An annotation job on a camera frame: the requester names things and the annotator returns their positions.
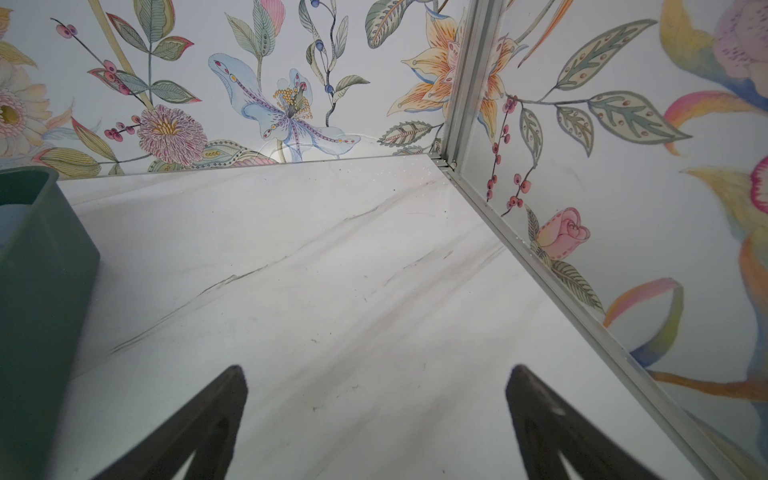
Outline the blue green orange sock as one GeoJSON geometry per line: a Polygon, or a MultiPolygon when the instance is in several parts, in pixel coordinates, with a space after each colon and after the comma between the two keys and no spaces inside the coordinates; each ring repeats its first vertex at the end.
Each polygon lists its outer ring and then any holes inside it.
{"type": "Polygon", "coordinates": [[[4,204],[0,206],[0,249],[12,240],[28,216],[31,206],[26,204],[4,204]]]}

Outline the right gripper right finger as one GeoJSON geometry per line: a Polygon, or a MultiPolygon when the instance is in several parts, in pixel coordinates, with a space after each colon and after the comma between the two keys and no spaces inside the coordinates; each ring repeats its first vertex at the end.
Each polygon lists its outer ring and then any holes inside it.
{"type": "Polygon", "coordinates": [[[518,448],[530,479],[656,479],[527,366],[513,367],[505,389],[518,448]]]}

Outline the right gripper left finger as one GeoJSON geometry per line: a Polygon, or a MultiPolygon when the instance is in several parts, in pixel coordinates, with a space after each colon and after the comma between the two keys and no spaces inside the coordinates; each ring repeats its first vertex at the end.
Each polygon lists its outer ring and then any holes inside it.
{"type": "Polygon", "coordinates": [[[223,479],[233,460],[248,387],[243,369],[225,369],[98,479],[223,479]]]}

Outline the aluminium corner frame post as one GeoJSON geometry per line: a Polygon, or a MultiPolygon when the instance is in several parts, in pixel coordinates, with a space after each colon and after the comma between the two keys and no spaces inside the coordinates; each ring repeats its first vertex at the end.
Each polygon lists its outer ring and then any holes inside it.
{"type": "Polygon", "coordinates": [[[456,171],[468,149],[469,138],[479,113],[491,49],[495,42],[504,2],[472,1],[467,13],[464,38],[458,60],[457,83],[446,117],[440,158],[456,171]]]}

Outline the green plastic divider tray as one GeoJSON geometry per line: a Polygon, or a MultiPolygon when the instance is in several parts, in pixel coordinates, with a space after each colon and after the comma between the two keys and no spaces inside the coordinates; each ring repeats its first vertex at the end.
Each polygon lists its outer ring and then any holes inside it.
{"type": "Polygon", "coordinates": [[[46,473],[100,253],[48,167],[1,173],[1,205],[30,205],[1,250],[1,476],[46,473]]]}

